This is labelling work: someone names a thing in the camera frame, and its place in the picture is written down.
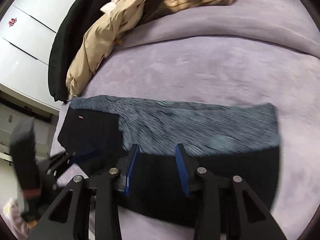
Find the silver screw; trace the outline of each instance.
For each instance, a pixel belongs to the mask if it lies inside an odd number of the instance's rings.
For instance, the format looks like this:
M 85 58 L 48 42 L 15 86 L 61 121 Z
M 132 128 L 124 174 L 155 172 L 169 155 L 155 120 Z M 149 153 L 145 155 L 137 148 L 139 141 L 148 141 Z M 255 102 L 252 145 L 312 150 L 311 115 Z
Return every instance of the silver screw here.
M 242 178 L 240 176 L 236 175 L 236 176 L 233 176 L 233 181 L 234 182 L 241 182 Z
M 117 174 L 119 172 L 119 170 L 117 169 L 117 168 L 111 168 L 110 170 L 109 170 L 109 173 L 110 174 Z
M 74 182 L 80 182 L 82 180 L 82 177 L 80 175 L 74 176 L 73 181 Z
M 199 167 L 199 168 L 197 169 L 197 171 L 198 171 L 200 174 L 204 174 L 204 173 L 207 172 L 207 169 L 204 168 L 204 167 Z

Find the black metal bracket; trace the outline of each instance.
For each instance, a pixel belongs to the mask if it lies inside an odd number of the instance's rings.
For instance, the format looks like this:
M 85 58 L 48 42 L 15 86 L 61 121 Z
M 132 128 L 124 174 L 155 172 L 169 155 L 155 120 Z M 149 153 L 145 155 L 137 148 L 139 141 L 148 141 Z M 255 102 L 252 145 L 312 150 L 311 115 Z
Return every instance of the black metal bracket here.
M 87 240 L 92 196 L 96 196 L 95 239 L 122 240 L 115 193 L 129 194 L 139 152 L 133 144 L 115 168 L 92 178 L 75 176 L 46 210 L 29 240 Z
M 269 210 L 240 176 L 216 176 L 188 156 L 183 144 L 176 147 L 176 161 L 184 192 L 202 200 L 194 240 L 220 239 L 221 207 L 228 211 L 227 240 L 286 240 Z

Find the black garment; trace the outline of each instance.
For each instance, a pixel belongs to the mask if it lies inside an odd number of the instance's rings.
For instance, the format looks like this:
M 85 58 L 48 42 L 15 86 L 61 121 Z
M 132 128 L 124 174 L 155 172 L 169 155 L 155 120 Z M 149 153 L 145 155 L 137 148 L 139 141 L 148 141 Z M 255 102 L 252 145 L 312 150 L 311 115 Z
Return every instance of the black garment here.
M 170 14 L 173 14 L 173 12 L 164 4 L 163 0 L 146 0 L 143 7 L 142 17 L 137 23 L 137 26 Z
M 61 23 L 54 39 L 48 67 L 50 94 L 55 101 L 67 101 L 66 77 L 69 66 L 81 47 L 83 35 L 98 20 L 100 8 L 111 0 L 76 0 Z
M 117 122 L 115 114 L 70 107 L 58 141 L 67 152 L 76 152 L 76 155 L 94 149 L 102 152 L 100 158 L 80 164 L 90 177 L 109 169 L 118 158 L 127 155 L 121 148 Z M 244 178 L 270 209 L 278 182 L 279 158 L 277 146 L 257 152 L 198 157 L 197 160 L 216 175 Z M 186 198 L 182 191 L 174 156 L 138 155 L 130 196 L 118 199 L 118 203 L 149 217 L 192 227 L 198 214 L 197 201 Z

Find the red label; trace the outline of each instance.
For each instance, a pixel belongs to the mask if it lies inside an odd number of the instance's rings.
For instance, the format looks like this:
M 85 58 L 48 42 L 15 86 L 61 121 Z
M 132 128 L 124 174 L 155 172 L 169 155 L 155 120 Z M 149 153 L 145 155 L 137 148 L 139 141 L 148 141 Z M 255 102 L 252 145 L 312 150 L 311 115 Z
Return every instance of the red label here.
M 13 26 L 15 23 L 17 22 L 17 18 L 11 18 L 11 20 L 9 21 L 9 27 Z

